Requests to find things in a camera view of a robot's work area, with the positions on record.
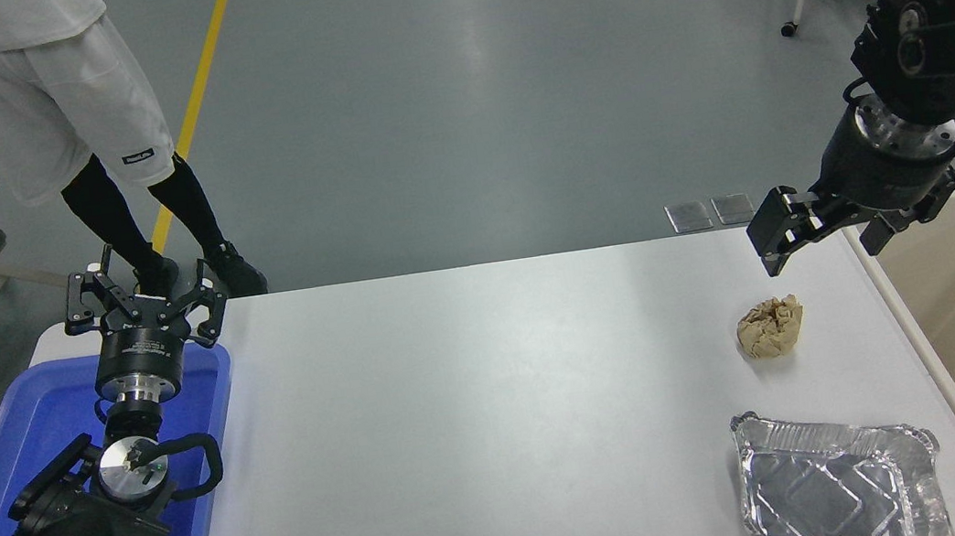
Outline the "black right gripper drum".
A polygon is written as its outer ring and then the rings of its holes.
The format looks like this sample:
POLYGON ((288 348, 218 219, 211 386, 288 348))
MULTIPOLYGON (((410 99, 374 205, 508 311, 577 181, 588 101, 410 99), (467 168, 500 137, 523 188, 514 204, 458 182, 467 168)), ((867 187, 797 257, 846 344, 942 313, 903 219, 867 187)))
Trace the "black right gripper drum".
POLYGON ((931 127, 892 113, 843 117, 822 155, 816 193, 876 211, 909 208, 953 159, 949 122, 931 127))

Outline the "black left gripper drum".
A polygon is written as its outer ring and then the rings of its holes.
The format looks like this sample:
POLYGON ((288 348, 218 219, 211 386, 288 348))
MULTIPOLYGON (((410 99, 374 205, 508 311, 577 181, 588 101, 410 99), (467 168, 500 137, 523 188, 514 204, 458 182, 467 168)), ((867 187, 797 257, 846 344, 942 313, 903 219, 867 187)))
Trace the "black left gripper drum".
POLYGON ((159 320, 167 313, 166 299, 147 297, 135 299, 135 303, 141 315, 137 322, 129 321, 120 307, 101 318, 101 355, 95 379, 98 392, 114 391, 118 379, 138 374, 171 383, 183 378, 184 340, 159 320))

